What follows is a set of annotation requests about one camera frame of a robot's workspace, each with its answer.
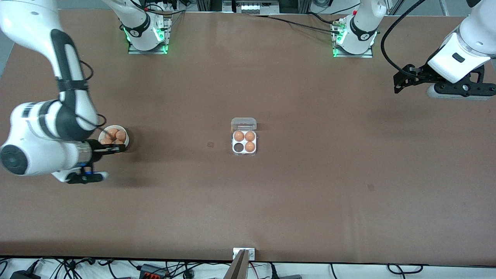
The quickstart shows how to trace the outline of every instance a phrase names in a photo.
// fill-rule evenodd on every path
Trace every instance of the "bowl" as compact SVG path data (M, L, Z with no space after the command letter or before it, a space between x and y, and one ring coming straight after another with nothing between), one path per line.
M124 129L124 127L122 126L119 126L119 125L110 125L108 127L106 127L105 129L103 129L104 131L108 131L109 129L112 129L112 128L115 128L117 130L120 130L120 131L124 131L125 132L125 141L124 141L124 145L127 147L127 145L129 144L129 134L127 133L127 131ZM98 142L100 142L103 138L105 138L107 134L105 132L101 132L100 135L98 136Z

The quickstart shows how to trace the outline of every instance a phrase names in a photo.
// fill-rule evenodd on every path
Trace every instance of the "table surface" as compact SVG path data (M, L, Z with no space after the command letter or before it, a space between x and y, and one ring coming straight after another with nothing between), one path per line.
M99 113L133 142L96 164L102 183L0 170L2 254L496 264L496 99L395 95L380 39L373 59L338 59L328 34L268 18L185 14L162 56L128 55L112 11L61 19ZM388 53L420 66L460 21L406 18ZM0 92L3 140L17 104L57 96L48 61L17 45ZM257 119L256 156L232 154L233 117Z

